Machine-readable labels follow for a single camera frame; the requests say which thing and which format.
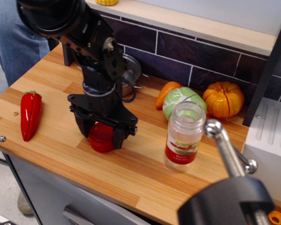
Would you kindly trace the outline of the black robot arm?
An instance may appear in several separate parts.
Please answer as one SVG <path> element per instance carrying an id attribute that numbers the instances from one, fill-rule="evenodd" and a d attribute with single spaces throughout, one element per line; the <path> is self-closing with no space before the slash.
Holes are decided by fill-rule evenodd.
<path id="1" fill-rule="evenodd" d="M 52 38 L 70 49 L 83 73 L 82 94 L 68 101 L 84 136 L 95 123 L 113 129 L 114 148 L 137 131 L 137 117 L 122 98 L 127 61 L 111 27 L 83 0 L 19 0 L 17 10 L 23 23 L 36 34 Z"/>

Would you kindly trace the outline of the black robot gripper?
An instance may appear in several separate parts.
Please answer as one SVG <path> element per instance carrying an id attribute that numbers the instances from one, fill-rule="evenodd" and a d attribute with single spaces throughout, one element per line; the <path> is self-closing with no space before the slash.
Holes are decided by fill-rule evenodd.
<path id="1" fill-rule="evenodd" d="M 70 94 L 67 99 L 71 103 L 70 111 L 75 115 L 77 126 L 86 138 L 93 125 L 100 122 L 114 128 L 112 136 L 114 149 L 121 149 L 124 140 L 137 132 L 138 118 L 125 108 L 115 91 L 99 98 L 89 98 L 85 94 Z"/>

